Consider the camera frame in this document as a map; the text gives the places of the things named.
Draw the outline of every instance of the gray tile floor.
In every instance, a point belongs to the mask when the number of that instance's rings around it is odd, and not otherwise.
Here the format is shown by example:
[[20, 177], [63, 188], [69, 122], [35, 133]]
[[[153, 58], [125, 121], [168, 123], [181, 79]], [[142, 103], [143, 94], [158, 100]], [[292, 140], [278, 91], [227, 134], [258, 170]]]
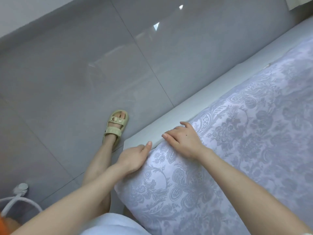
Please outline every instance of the gray tile floor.
[[[312, 6], [289, 12], [285, 0], [102, 0], [3, 52], [0, 197], [26, 182], [28, 197], [48, 207], [79, 187], [113, 110], [130, 114], [116, 161], [126, 138]], [[114, 192], [112, 211], [122, 211]]]

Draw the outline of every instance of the bare leg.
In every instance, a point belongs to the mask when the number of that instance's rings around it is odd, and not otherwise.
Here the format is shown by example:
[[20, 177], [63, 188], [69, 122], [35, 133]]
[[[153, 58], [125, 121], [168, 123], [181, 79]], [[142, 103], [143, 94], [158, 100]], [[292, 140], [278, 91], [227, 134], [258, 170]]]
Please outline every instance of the bare leg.
[[[114, 114], [114, 116], [124, 119], [125, 113], [117, 112]], [[109, 123], [109, 126], [121, 128], [121, 125], [114, 124], [111, 122]], [[114, 134], [107, 134], [105, 136], [103, 145], [100, 147], [100, 149], [90, 162], [87, 170], [85, 171], [82, 186], [93, 181], [111, 165], [111, 154], [115, 140], [116, 135]], [[111, 206], [111, 195], [108, 194], [107, 197], [105, 197], [101, 204], [99, 205], [99, 209], [95, 211], [95, 217], [100, 216], [104, 213], [108, 213], [110, 210], [110, 206]]]

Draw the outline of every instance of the white floral bedding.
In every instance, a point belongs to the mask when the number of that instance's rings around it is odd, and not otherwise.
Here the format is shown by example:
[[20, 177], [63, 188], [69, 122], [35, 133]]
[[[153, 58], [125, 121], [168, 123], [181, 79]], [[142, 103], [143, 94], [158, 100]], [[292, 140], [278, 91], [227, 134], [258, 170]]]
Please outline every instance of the white floral bedding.
[[[204, 145], [313, 226], [313, 38], [190, 123]], [[249, 234], [207, 171], [166, 142], [115, 190], [151, 234]]]

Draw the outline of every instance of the curtain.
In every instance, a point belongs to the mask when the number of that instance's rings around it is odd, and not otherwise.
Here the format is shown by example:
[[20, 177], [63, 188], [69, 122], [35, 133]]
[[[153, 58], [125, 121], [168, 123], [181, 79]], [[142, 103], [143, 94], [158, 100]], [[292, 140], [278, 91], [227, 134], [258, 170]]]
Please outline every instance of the curtain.
[[312, 0], [286, 0], [289, 10], [292, 10], [293, 8], [303, 5], [304, 3], [307, 3]]

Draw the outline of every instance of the person's left arm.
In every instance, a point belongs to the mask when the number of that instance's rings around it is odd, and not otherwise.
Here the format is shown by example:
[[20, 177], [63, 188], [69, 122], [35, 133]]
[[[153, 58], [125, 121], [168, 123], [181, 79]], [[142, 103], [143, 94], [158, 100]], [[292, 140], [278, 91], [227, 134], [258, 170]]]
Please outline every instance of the person's left arm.
[[13, 235], [72, 235], [92, 218], [93, 211], [114, 185], [127, 174], [138, 170], [145, 162], [152, 143], [139, 145], [121, 153], [116, 164], [110, 166], [94, 181], [56, 202]]

